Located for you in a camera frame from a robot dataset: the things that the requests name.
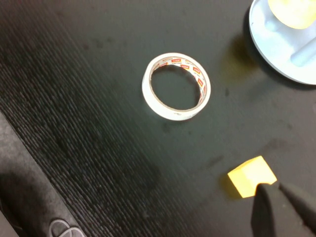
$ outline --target yellow foam block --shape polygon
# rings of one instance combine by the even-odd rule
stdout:
[[[258,184],[273,184],[277,180],[262,156],[246,161],[228,176],[243,198],[255,196]]]

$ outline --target yellow object in dish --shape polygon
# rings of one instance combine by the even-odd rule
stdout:
[[[229,172],[228,176],[243,198],[255,196],[258,184],[277,181],[262,156],[246,161]]]
[[[273,14],[294,29],[305,29],[316,20],[316,0],[269,0]]]

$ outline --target black mat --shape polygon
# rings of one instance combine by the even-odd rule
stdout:
[[[315,92],[249,59],[249,4],[1,2],[0,110],[89,236],[251,236],[252,199],[230,198],[221,177],[256,155],[316,196]],[[186,122],[141,94],[147,64],[171,51],[211,78]],[[176,82],[159,95],[194,100]]]

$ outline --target white tape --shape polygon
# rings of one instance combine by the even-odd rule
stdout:
[[[166,65],[182,67],[188,70],[196,79],[200,90],[200,98],[194,108],[188,110],[173,109],[161,102],[155,95],[152,88],[153,71]],[[149,63],[143,77],[142,90],[147,104],[154,112],[169,120],[182,121],[192,118],[206,106],[211,95],[211,83],[204,68],[193,58],[181,53],[165,53]]]

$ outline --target roll of tape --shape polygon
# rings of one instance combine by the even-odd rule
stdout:
[[[200,91],[199,101],[194,108],[173,109],[161,102],[155,95],[152,87],[152,74],[157,68],[166,65],[181,67],[194,76]],[[169,120],[182,121],[192,118],[206,106],[211,95],[211,83],[204,68],[193,58],[181,53],[165,53],[149,63],[143,77],[142,90],[147,104],[155,113]]]

